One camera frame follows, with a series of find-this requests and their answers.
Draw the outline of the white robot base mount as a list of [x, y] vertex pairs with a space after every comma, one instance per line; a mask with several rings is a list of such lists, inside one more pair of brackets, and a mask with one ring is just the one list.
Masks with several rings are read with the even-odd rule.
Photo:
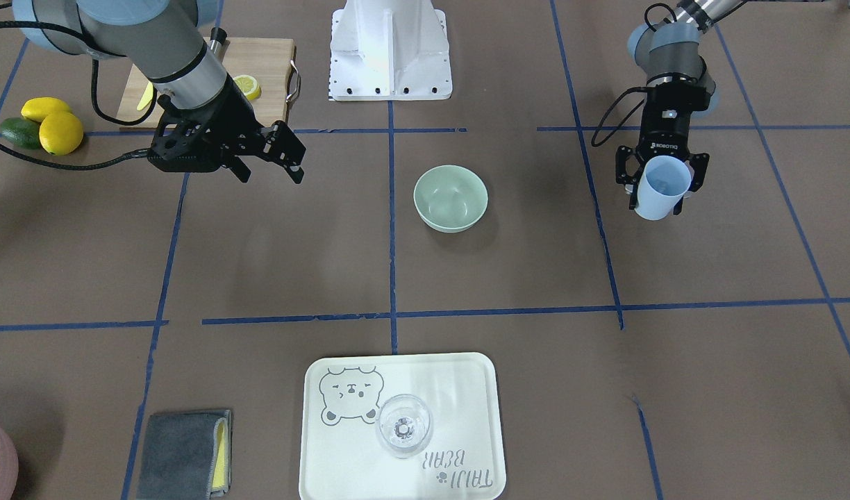
[[347, 1], [331, 29], [331, 101], [451, 98], [447, 16], [431, 1]]

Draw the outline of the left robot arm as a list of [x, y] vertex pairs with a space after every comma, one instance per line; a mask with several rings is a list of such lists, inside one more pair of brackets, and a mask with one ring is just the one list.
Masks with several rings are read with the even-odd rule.
[[627, 190], [629, 209], [643, 219], [678, 215], [685, 197], [705, 181], [710, 156], [690, 151], [690, 126], [718, 98], [700, 41], [740, 6], [740, 1], [681, 1], [664, 19], [646, 19], [629, 36], [629, 55], [647, 79], [639, 88], [644, 103], [637, 143], [617, 149], [615, 180]]

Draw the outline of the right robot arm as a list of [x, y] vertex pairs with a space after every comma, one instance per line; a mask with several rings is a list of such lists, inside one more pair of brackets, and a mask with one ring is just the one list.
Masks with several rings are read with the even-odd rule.
[[162, 115], [148, 149], [133, 152], [165, 173], [228, 169], [242, 183], [244, 156], [285, 169], [301, 183], [306, 149], [282, 120], [264, 126], [200, 28], [215, 1], [15, 1], [29, 41], [95, 60], [126, 57], [158, 91]]

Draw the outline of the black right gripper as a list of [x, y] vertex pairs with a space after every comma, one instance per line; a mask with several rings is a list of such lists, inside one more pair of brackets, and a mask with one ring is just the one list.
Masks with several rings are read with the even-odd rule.
[[235, 90], [220, 92], [213, 101], [196, 110], [181, 110], [170, 96], [158, 97], [162, 108], [160, 120], [193, 120], [203, 124], [212, 144], [221, 149], [222, 167], [231, 171], [241, 183], [248, 183], [251, 170], [240, 156], [259, 156], [286, 171], [300, 185], [304, 178], [301, 163], [306, 147], [295, 132], [282, 120], [263, 127], [244, 95]]

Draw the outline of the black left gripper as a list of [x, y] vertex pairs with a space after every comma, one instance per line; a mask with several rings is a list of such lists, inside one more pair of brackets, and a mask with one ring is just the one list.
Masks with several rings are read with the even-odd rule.
[[[647, 88], [642, 113], [637, 151], [619, 146], [615, 152], [615, 181], [629, 195], [628, 209], [638, 205], [639, 183], [645, 165], [656, 156], [673, 156], [692, 169], [692, 181], [678, 202], [678, 213], [683, 200], [689, 199], [705, 183], [710, 154], [692, 154], [688, 140], [692, 113], [703, 110], [703, 87], [696, 83], [660, 83]], [[629, 173], [628, 162], [635, 161], [634, 173]]]

